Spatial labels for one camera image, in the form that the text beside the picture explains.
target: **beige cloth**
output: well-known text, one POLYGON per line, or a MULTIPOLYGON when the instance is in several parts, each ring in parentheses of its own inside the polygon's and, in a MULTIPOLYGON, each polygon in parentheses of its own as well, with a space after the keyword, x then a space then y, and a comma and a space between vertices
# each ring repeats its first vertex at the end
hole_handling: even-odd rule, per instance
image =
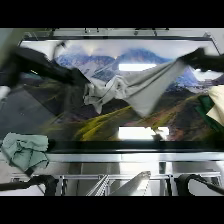
POLYGON ((120 72, 108 83, 92 78, 91 84, 87 85, 84 103, 92 104, 100 114, 105 103, 113 98, 122 99, 140 116, 147 116, 170 83, 182 75, 186 67, 178 59, 141 72, 120 72))
POLYGON ((215 106, 207 113, 207 116, 224 126, 224 85, 212 87, 208 94, 215 106))

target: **dark green fabric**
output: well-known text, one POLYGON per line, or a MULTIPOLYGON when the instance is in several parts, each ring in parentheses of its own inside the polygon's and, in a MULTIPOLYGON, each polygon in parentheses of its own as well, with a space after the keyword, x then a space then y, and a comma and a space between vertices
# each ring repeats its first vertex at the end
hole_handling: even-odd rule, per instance
POLYGON ((195 109, 201 115, 203 120, 208 124, 209 127, 214 129, 215 131, 224 133, 224 127, 221 124, 219 124, 216 120, 206 115, 215 105, 210 96, 199 96, 198 100, 201 105, 195 107, 195 109))

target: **cloth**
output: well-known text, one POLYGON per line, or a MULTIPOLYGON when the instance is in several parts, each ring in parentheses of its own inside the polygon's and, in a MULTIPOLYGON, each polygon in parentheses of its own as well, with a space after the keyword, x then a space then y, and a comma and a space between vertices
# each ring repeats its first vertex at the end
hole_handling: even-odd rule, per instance
POLYGON ((207 115, 224 126, 224 85, 212 87, 208 94, 215 105, 207 115))
POLYGON ((210 111, 215 105, 210 96, 199 96, 198 100, 200 102, 200 106, 195 107, 195 109, 201 115, 203 120, 216 132, 224 133, 224 127, 213 118, 207 116, 208 111, 210 111))
POLYGON ((26 171, 31 167, 46 168, 48 159, 44 152, 47 147, 47 136, 8 133, 1 150, 10 166, 26 171))
POLYGON ((92 104, 97 113, 112 100, 122 99, 142 117, 148 115, 166 88, 181 74, 187 64, 182 60, 157 65, 140 72, 122 72, 108 83, 91 79, 87 84, 84 103, 92 104))

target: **teal towel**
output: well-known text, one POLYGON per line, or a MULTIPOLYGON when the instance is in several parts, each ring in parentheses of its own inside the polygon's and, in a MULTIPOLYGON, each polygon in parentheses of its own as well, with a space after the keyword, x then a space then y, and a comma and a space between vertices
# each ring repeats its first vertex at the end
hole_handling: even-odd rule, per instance
POLYGON ((48 159, 44 153, 47 147, 47 136, 8 133, 1 150, 10 166, 26 171, 31 167, 47 167, 48 159))

